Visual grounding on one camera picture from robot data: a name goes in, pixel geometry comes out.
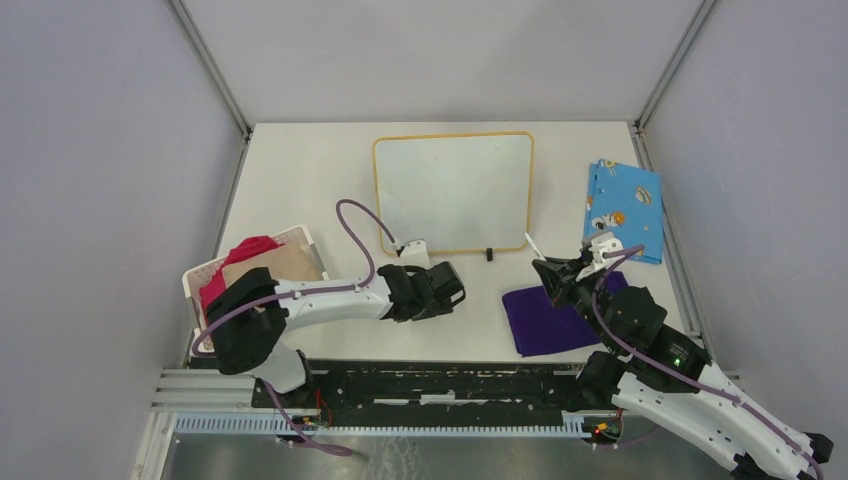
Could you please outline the yellow framed whiteboard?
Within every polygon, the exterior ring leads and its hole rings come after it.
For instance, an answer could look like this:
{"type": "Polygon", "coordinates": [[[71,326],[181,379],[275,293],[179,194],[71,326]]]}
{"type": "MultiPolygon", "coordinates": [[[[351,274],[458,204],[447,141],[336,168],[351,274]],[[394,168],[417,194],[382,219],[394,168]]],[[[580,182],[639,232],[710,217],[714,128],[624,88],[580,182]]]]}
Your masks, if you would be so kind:
{"type": "Polygon", "coordinates": [[[372,145],[381,244],[422,239],[434,254],[523,249],[535,139],[526,131],[381,137],[372,145]]]}

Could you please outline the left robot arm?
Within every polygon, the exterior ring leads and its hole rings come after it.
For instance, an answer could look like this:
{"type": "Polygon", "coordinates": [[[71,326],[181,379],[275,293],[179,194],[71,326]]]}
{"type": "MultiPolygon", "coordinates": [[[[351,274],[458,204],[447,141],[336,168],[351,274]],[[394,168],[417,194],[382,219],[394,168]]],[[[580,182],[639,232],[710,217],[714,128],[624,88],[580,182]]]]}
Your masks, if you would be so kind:
{"type": "Polygon", "coordinates": [[[266,267],[245,273],[205,310],[222,375],[247,374],[268,383],[290,407],[306,405],[314,381],[305,355],[285,345],[288,331],[343,320],[418,321],[447,315],[465,298],[453,266],[384,265],[366,278],[298,282],[275,279],[266,267]]]}

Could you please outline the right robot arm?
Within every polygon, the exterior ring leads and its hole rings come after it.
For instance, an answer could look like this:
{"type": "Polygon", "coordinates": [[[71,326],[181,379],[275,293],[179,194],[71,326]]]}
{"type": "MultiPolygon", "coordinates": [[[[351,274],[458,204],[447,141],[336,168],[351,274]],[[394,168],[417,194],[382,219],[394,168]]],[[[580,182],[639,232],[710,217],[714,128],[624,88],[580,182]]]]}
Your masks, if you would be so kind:
{"type": "Polygon", "coordinates": [[[666,324],[645,287],[610,288],[613,268],[581,277],[586,259],[535,259],[555,307],[571,307],[598,335],[577,375],[580,400],[640,415],[707,454],[735,479],[820,479],[832,441],[762,409],[707,350],[666,324]]]}

